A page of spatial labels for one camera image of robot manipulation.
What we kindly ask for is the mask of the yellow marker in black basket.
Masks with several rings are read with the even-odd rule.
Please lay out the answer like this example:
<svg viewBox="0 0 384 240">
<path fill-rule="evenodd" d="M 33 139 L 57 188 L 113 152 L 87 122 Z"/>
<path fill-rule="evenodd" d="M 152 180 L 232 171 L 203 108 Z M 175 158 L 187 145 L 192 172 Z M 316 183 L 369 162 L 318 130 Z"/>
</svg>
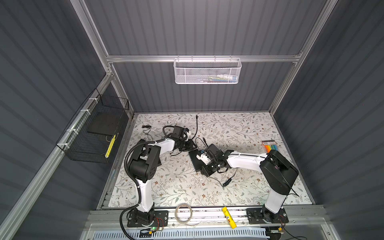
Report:
<svg viewBox="0 0 384 240">
<path fill-rule="evenodd" d="M 105 153 L 105 158 L 108 159 L 111 155 L 111 152 L 113 150 L 113 147 L 114 147 L 114 144 L 115 144 L 115 141 L 116 141 L 116 138 L 117 138 L 117 135 L 113 135 L 113 137 L 111 138 L 111 140 L 109 141 L 109 146 L 107 148 L 107 151 Z"/>
</svg>

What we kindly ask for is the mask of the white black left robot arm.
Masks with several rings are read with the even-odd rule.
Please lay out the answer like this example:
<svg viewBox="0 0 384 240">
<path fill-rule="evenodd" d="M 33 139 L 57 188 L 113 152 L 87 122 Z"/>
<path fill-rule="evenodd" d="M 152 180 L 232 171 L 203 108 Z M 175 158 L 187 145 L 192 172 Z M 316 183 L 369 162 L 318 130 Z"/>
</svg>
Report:
<svg viewBox="0 0 384 240">
<path fill-rule="evenodd" d="M 182 152 L 197 148 L 193 140 L 174 140 L 163 138 L 158 141 L 140 140 L 126 154 L 124 170 L 137 187 L 138 203 L 136 209 L 149 213 L 154 207 L 152 183 L 157 167 L 161 165 L 160 156 L 176 149 Z"/>
</svg>

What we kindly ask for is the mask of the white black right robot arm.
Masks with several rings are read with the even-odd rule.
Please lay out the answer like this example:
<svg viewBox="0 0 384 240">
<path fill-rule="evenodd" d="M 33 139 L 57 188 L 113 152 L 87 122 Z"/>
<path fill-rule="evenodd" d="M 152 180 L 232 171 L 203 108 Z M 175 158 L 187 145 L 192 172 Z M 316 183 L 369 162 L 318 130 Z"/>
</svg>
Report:
<svg viewBox="0 0 384 240">
<path fill-rule="evenodd" d="M 244 154 L 233 150 L 218 150 L 214 153 L 198 151 L 196 158 L 202 162 L 201 173 L 207 177 L 221 168 L 262 173 L 271 188 L 264 209 L 273 215 L 277 215 L 283 208 L 299 176 L 298 169 L 277 150 L 266 154 Z"/>
</svg>

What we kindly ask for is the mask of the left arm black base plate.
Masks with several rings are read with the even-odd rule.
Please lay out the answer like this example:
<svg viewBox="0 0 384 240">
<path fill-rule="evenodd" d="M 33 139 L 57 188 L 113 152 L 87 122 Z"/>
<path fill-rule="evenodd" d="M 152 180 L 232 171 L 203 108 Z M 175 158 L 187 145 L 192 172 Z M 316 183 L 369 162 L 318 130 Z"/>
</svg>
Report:
<svg viewBox="0 0 384 240">
<path fill-rule="evenodd" d="M 133 210 L 128 213 L 128 228 L 138 227 L 166 227 L 168 225 L 169 211 L 150 210 L 144 213 Z"/>
</svg>

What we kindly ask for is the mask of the coloured marker pack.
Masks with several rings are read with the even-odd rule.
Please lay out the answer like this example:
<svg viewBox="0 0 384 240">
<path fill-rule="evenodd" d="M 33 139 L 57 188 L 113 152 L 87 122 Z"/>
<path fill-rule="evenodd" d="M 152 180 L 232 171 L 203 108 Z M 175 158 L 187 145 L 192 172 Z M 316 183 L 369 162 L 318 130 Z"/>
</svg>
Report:
<svg viewBox="0 0 384 240">
<path fill-rule="evenodd" d="M 261 141 L 261 143 L 267 153 L 269 153 L 271 150 L 275 150 L 275 151 L 279 150 L 275 140 L 264 140 L 264 141 Z"/>
</svg>

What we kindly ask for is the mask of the yellow glue stick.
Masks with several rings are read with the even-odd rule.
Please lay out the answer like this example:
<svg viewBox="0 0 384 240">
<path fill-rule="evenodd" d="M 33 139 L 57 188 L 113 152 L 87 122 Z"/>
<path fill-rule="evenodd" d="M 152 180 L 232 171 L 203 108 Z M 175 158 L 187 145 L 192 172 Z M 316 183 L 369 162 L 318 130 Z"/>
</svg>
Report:
<svg viewBox="0 0 384 240">
<path fill-rule="evenodd" d="M 235 228 L 237 227 L 237 224 L 236 224 L 236 222 L 234 221 L 234 219 L 232 218 L 232 216 L 231 216 L 231 214 L 230 214 L 228 208 L 227 208 L 227 207 L 224 207 L 224 208 L 222 208 L 222 211 L 223 211 L 223 213 L 224 213 L 224 215 L 225 215 L 225 217 L 226 217 L 226 220 L 227 220 L 228 223 L 230 224 L 231 228 L 232 228 L 232 229 L 235 229 Z"/>
</svg>

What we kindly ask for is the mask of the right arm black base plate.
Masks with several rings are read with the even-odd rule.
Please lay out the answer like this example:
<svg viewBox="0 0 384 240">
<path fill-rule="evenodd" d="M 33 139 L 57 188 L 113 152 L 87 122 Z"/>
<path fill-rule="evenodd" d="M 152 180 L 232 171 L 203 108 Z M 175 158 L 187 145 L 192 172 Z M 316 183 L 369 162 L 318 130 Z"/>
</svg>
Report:
<svg viewBox="0 0 384 240">
<path fill-rule="evenodd" d="M 289 218 L 284 208 L 273 213 L 266 207 L 246 209 L 247 218 L 250 224 L 287 224 Z"/>
</svg>

